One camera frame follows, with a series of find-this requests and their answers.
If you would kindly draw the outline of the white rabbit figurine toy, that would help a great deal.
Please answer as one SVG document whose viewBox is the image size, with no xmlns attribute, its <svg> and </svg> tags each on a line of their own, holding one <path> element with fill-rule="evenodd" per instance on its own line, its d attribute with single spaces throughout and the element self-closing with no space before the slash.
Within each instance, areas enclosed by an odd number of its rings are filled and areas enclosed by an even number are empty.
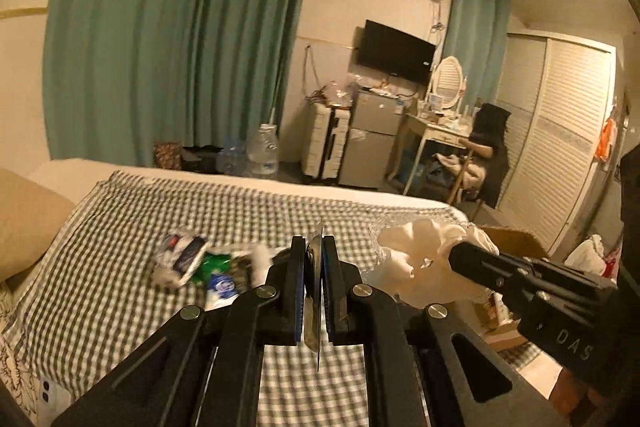
<svg viewBox="0 0 640 427">
<path fill-rule="evenodd" d="M 499 254 L 487 233 L 473 223 L 445 225 L 420 219 L 385 228 L 378 234 L 378 263 L 366 282 L 415 308 L 460 300 L 480 303 L 486 289 L 450 268 L 451 249 L 465 243 Z"/>
</svg>

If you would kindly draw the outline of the silver black snack packet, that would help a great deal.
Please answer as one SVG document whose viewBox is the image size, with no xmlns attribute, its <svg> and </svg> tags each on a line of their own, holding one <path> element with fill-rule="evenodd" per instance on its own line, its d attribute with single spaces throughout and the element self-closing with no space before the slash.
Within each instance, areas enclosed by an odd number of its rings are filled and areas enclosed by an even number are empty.
<svg viewBox="0 0 640 427">
<path fill-rule="evenodd" d="M 153 283 L 160 288 L 179 289 L 201 265 L 209 241 L 186 230 L 169 233 L 155 255 Z"/>
</svg>

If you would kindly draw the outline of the cardboard box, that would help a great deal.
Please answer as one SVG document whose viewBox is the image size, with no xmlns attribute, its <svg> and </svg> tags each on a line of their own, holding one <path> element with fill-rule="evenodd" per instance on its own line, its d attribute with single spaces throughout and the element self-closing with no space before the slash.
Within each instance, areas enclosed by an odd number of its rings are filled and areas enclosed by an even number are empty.
<svg viewBox="0 0 640 427">
<path fill-rule="evenodd" d="M 482 225 L 482 230 L 488 235 L 491 242 L 500 249 L 501 254 L 508 254 L 523 261 L 526 259 L 547 259 L 547 251 L 538 239 L 529 232 L 490 227 L 489 225 Z M 506 291 L 515 291 L 515 283 L 522 278 L 521 275 L 518 275 L 515 281 L 506 281 L 498 287 L 498 293 L 494 294 L 495 297 L 501 296 L 502 303 L 511 314 L 510 322 L 502 321 L 497 314 L 496 326 L 490 325 L 489 331 L 483 335 L 486 343 L 498 352 L 519 348 L 526 343 L 526 338 L 518 332 L 520 314 L 511 309 L 511 303 L 516 303 L 518 298 L 506 295 Z"/>
</svg>

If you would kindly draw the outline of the blue white tissue packet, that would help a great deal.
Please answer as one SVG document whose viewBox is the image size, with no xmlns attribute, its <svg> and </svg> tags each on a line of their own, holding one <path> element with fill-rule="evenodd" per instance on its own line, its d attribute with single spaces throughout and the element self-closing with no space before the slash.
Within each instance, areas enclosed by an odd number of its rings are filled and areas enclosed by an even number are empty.
<svg viewBox="0 0 640 427">
<path fill-rule="evenodd" d="M 205 310 L 228 307 L 238 295 L 231 275 L 214 273 L 209 277 L 206 287 Z"/>
</svg>

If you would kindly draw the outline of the green wrapper packet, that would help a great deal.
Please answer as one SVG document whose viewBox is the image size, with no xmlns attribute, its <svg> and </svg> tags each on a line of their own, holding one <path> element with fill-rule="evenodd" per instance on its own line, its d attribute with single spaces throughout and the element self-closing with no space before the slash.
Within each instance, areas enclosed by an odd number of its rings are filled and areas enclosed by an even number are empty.
<svg viewBox="0 0 640 427">
<path fill-rule="evenodd" d="M 231 270 L 231 260 L 230 254 L 206 253 L 191 281 L 196 285 L 207 286 L 213 275 L 226 274 Z"/>
</svg>

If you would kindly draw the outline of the black chair with clothes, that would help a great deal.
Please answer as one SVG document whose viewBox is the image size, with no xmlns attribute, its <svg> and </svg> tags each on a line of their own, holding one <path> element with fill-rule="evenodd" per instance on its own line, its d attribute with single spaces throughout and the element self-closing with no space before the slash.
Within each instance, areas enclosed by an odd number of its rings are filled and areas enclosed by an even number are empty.
<svg viewBox="0 0 640 427">
<path fill-rule="evenodd" d="M 485 103 L 477 111 L 471 134 L 463 139 L 465 156 L 439 153 L 436 161 L 454 177 L 451 199 L 477 199 L 491 208 L 497 206 L 502 184 L 509 172 L 506 148 L 506 124 L 511 113 L 497 105 Z"/>
</svg>

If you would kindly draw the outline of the checkered bed sheet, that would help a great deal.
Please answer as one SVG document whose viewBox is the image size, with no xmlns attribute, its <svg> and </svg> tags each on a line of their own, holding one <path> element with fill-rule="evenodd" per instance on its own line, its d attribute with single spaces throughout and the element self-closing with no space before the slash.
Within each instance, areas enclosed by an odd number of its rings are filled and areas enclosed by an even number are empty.
<svg viewBox="0 0 640 427">
<path fill-rule="evenodd" d="M 180 308 L 230 305 L 265 282 L 293 237 L 319 234 L 333 236 L 367 282 L 410 305 L 487 303 L 484 288 L 450 271 L 449 251 L 463 241 L 497 244 L 440 202 L 123 171 L 71 202 L 6 173 L 2 384 L 33 424 L 48 425 Z"/>
</svg>

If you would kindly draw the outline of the white phone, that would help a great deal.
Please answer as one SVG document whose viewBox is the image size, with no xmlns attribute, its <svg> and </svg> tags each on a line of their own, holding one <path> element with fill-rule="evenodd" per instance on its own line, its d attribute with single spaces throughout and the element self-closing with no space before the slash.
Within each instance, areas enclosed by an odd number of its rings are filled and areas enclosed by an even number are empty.
<svg viewBox="0 0 640 427">
<path fill-rule="evenodd" d="M 36 384 L 37 426 L 50 427 L 73 403 L 72 395 L 48 376 Z"/>
</svg>

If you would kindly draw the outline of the white dressing table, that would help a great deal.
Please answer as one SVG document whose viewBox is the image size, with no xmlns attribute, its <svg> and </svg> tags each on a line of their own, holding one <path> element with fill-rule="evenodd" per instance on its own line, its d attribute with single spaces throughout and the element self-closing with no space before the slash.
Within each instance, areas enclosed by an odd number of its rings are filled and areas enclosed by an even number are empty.
<svg viewBox="0 0 640 427">
<path fill-rule="evenodd" d="M 404 155 L 410 142 L 414 138 L 418 138 L 419 144 L 410 162 L 410 170 L 402 188 L 402 195 L 407 195 L 410 191 L 427 143 L 463 150 L 462 140 L 469 138 L 471 130 L 472 124 L 462 124 L 460 119 L 445 122 L 445 124 L 434 124 L 434 122 L 429 122 L 419 116 L 407 114 L 398 133 L 398 166 L 401 166 L 402 155 Z"/>
</svg>

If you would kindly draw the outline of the white louvered wardrobe door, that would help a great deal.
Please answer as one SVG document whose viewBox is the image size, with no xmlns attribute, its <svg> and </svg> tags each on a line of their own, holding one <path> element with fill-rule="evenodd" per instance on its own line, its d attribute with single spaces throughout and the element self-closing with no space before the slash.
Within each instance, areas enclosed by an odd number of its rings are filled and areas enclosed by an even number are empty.
<svg viewBox="0 0 640 427">
<path fill-rule="evenodd" d="M 511 31 L 495 96 L 510 112 L 499 216 L 548 254 L 573 224 L 597 168 L 615 91 L 616 49 L 548 31 Z"/>
</svg>

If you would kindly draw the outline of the white oval vanity mirror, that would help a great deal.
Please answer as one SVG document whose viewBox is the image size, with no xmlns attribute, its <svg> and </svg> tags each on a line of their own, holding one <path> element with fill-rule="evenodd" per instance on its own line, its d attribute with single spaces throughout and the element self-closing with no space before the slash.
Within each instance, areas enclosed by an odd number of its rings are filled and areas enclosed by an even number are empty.
<svg viewBox="0 0 640 427">
<path fill-rule="evenodd" d="M 443 58 L 432 75 L 431 94 L 439 97 L 442 109 L 453 108 L 465 89 L 465 77 L 457 57 Z"/>
</svg>

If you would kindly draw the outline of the small clear water bottle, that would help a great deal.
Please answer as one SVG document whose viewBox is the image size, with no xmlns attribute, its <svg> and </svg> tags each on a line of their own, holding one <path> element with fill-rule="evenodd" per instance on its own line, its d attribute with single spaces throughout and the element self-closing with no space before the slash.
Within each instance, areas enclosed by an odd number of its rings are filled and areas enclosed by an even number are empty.
<svg viewBox="0 0 640 427">
<path fill-rule="evenodd" d="M 245 142 L 230 139 L 217 153 L 216 169 L 225 176 L 244 176 L 245 171 Z"/>
</svg>

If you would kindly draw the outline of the silver mini fridge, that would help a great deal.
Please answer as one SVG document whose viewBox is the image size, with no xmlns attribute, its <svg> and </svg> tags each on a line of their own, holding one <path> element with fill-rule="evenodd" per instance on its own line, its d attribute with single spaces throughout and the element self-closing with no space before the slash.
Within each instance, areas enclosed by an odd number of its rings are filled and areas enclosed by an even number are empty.
<svg viewBox="0 0 640 427">
<path fill-rule="evenodd" d="M 403 111 L 397 98 L 356 92 L 338 184 L 372 190 L 383 184 Z"/>
</svg>

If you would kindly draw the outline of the large clear water jug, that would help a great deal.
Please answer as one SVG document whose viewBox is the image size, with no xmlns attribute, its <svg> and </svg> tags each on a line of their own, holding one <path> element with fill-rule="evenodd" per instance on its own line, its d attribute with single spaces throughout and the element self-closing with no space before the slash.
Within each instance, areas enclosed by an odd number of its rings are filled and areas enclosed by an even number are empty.
<svg viewBox="0 0 640 427">
<path fill-rule="evenodd" d="M 261 124 L 246 146 L 247 176 L 276 179 L 279 168 L 277 126 Z"/>
</svg>

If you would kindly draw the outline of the tan pillow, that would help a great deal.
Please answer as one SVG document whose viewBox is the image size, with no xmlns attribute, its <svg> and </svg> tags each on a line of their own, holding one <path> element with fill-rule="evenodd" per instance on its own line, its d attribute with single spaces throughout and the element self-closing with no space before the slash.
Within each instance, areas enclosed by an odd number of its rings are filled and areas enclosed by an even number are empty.
<svg viewBox="0 0 640 427">
<path fill-rule="evenodd" d="M 1 169 L 1 280 L 30 269 L 48 250 L 75 205 L 18 174 Z"/>
</svg>

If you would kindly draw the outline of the white suitcase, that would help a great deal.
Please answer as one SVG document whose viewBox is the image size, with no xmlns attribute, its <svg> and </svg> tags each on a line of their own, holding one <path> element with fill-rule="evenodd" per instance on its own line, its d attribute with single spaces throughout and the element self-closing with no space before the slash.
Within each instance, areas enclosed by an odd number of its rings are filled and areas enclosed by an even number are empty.
<svg viewBox="0 0 640 427">
<path fill-rule="evenodd" d="M 310 106 L 300 165 L 308 178 L 335 180 L 341 168 L 350 110 L 322 103 Z"/>
</svg>

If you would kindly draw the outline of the green curtain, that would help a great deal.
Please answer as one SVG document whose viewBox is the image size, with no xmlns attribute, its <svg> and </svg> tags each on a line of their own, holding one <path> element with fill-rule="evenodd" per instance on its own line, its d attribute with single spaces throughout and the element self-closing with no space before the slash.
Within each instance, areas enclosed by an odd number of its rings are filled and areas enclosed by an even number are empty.
<svg viewBox="0 0 640 427">
<path fill-rule="evenodd" d="M 49 0 L 50 154 L 153 164 L 156 144 L 221 146 L 282 115 L 302 0 Z"/>
<path fill-rule="evenodd" d="M 442 56 L 455 57 L 466 78 L 462 106 L 490 102 L 501 75 L 511 0 L 451 0 Z"/>
</svg>

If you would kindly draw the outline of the black television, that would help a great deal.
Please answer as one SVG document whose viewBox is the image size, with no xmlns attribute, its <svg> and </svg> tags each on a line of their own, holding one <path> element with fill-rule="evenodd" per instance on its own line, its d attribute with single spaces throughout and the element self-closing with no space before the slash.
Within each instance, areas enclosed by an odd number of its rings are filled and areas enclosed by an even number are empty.
<svg viewBox="0 0 640 427">
<path fill-rule="evenodd" d="M 421 86 L 430 79 L 436 46 L 396 28 L 366 20 L 356 63 Z"/>
</svg>

